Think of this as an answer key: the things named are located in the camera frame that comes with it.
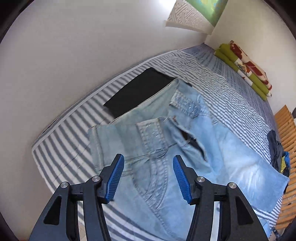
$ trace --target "striped mattress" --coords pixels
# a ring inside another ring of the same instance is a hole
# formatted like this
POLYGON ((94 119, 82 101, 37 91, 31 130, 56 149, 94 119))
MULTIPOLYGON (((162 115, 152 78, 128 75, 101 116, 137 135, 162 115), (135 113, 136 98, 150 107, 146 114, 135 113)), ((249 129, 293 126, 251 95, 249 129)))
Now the striped mattress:
POLYGON ((214 73, 225 77, 228 84, 248 102, 258 115, 264 118, 269 128, 275 130, 277 138, 280 140, 274 115, 268 101, 262 101, 259 95, 249 87, 247 82, 242 81, 241 77, 231 67, 215 57, 213 54, 215 50, 205 44, 201 44, 183 51, 194 56, 200 64, 214 73))
MULTIPOLYGON (((203 52, 212 51, 211 48, 203 45, 199 48, 203 52)), ((73 185, 85 182, 96 175, 87 131, 94 125, 106 125, 113 121, 113 117, 105 111, 103 104, 129 81, 150 67, 191 83, 204 96, 212 114, 248 147, 254 149, 270 163, 267 141, 267 133, 271 129, 270 123, 246 101, 245 96, 229 84, 225 76, 221 76, 221 73, 214 73, 215 65, 205 67, 201 60, 202 56, 197 59, 192 51, 186 53, 175 50, 158 55, 97 87, 67 109, 42 132, 32 145, 33 158, 51 192, 53 193, 63 181, 68 181, 73 185)), ((219 65, 224 64, 217 58, 215 61, 219 65)), ((237 86, 243 86, 242 89, 251 90, 248 85, 244 86, 244 81, 239 78, 234 78, 232 82, 237 86)), ((275 226, 280 206, 281 199, 270 213, 254 210, 258 217, 269 220, 270 225, 275 226)), ((104 205, 103 209, 112 240, 160 240, 125 217, 116 207, 116 202, 104 205)), ((78 204, 78 218, 83 223, 81 202, 78 204)))

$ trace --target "wooden slat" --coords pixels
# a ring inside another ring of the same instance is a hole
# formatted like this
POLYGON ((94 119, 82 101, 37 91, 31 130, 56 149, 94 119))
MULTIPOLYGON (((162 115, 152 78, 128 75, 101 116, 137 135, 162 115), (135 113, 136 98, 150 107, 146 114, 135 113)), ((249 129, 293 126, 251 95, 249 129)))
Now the wooden slat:
POLYGON ((295 127, 292 126, 292 127, 289 127, 289 129, 287 129, 285 132, 283 132, 282 134, 280 134, 280 138, 282 139, 284 136, 290 134, 291 132, 295 131, 295 127))
POLYGON ((284 145, 287 145, 293 138, 296 137, 296 132, 289 135, 287 138, 285 139, 281 139, 281 144, 284 146, 284 145))
POLYGON ((281 137, 281 142, 284 142, 286 139, 288 139, 290 136, 294 135, 295 132, 288 133, 284 137, 281 137))
POLYGON ((288 210, 285 210, 285 211, 281 211, 280 212, 280 215, 281 216, 288 216, 288 215, 291 215, 291 214, 294 214, 294 215, 296 215, 295 214, 295 210, 293 209, 293 208, 291 208, 291 209, 288 209, 288 210))
POLYGON ((275 119, 278 119, 279 117, 281 117, 283 112, 286 112, 286 110, 288 109, 288 107, 286 105, 284 105, 275 115, 275 119))
POLYGON ((287 221, 285 223, 276 225, 276 230, 285 229, 290 223, 291 223, 291 221, 287 221))
POLYGON ((290 160, 290 164, 292 164, 292 163, 294 163, 294 162, 296 162, 296 157, 293 157, 291 160, 290 160))
POLYGON ((286 113, 286 114, 283 114, 283 116, 280 119, 276 120, 276 123, 279 126, 281 126, 282 124, 286 123, 286 121, 290 120, 291 119, 290 117, 291 117, 291 113, 290 112, 289 113, 286 113))
POLYGON ((289 146, 291 146, 291 145, 295 145, 295 142, 296 142, 296 136, 293 136, 293 137, 291 138, 291 140, 289 140, 286 144, 283 144, 283 143, 282 143, 283 148, 286 149, 287 147, 289 147, 289 146))
POLYGON ((296 168, 291 168, 291 173, 296 173, 296 168))
POLYGON ((286 123, 284 123, 281 127, 278 128, 278 132, 284 131, 289 126, 291 126, 291 124, 293 124, 293 121, 289 119, 286 123))
POLYGON ((286 198, 292 197, 294 195, 296 195, 296 190, 292 191, 292 192, 289 192, 289 193, 286 193, 283 198, 286 199, 286 198))
POLYGON ((296 173, 292 173, 292 174, 289 176, 290 179, 293 179, 294 177, 296 177, 296 173))
POLYGON ((285 151, 292 150, 296 145, 293 143, 292 145, 288 146, 287 148, 284 148, 285 151))
POLYGON ((291 123, 291 125, 286 126, 281 132, 279 132, 280 136, 285 136, 286 134, 290 132, 296 132, 295 123, 291 123))
POLYGON ((294 218, 295 218, 295 214, 280 217, 278 219, 278 224, 284 223, 284 222, 287 222, 287 221, 292 221, 294 218))
POLYGON ((296 162, 294 162, 293 164, 291 164, 291 168, 296 167, 296 162))
POLYGON ((283 114, 285 114, 286 112, 289 112, 288 110, 288 107, 285 105, 283 108, 281 108, 275 115, 275 119, 276 121, 278 121, 282 116, 283 114))
POLYGON ((282 205, 281 211, 287 210, 287 209, 293 209, 295 210, 296 208, 296 202, 291 203, 290 205, 282 205))
POLYGON ((291 198, 284 198, 284 199, 283 199, 283 202, 282 202, 282 205, 283 205, 283 204, 290 203, 290 202, 293 202, 293 201, 295 201, 295 200, 296 200, 296 196, 291 197, 291 198))
POLYGON ((292 185, 292 184, 294 184, 294 183, 296 183, 296 178, 290 179, 290 181, 289 181, 289 185, 292 185))
POLYGON ((296 146, 294 146, 291 150, 289 150, 289 154, 290 156, 296 151, 296 146))
POLYGON ((286 193, 289 193, 289 192, 291 192, 291 191, 293 191, 295 189, 296 189, 296 184, 295 183, 289 184, 289 186, 287 187, 286 193))
POLYGON ((289 156, 290 158, 294 158, 296 156, 296 152, 294 152, 293 154, 290 154, 289 156))

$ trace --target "wall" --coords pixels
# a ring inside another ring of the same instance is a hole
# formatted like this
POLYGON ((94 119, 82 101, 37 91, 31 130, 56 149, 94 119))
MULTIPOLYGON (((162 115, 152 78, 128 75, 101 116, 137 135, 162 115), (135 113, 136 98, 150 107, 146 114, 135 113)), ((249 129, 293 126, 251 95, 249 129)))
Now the wall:
POLYGON ((165 27, 174 0, 35 0, 0 44, 0 211, 27 238, 51 197, 30 153, 96 86, 153 55, 204 42, 165 27))
POLYGON ((236 41, 267 74, 273 88, 268 99, 273 113, 285 104, 296 107, 296 40, 290 30, 262 0, 228 0, 206 44, 218 48, 236 41))

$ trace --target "blue gripper pad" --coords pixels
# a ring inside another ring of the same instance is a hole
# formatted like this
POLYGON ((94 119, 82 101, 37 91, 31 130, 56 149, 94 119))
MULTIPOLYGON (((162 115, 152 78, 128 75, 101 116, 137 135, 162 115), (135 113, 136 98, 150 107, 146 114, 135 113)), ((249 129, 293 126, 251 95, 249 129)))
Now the blue gripper pad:
POLYGON ((174 169, 182 196, 189 204, 192 201, 192 196, 190 193, 190 185, 176 156, 173 158, 173 169, 174 169))
POLYGON ((123 168, 124 168, 124 157, 123 155, 121 155, 107 182, 107 191, 106 191, 105 198, 108 202, 110 202, 110 200, 114 198, 123 168))

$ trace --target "jeans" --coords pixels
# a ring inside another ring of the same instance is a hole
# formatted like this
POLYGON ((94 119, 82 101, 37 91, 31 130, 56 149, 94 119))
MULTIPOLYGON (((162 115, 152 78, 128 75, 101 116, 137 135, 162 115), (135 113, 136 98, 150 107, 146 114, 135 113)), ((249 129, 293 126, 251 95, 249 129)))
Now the jeans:
POLYGON ((114 198, 118 208, 166 240, 186 239, 194 211, 182 198, 175 155, 212 183, 235 182, 261 210, 274 208, 288 182, 215 120, 202 96, 178 79, 112 124, 92 127, 89 138, 98 173, 117 153, 125 157, 114 198))

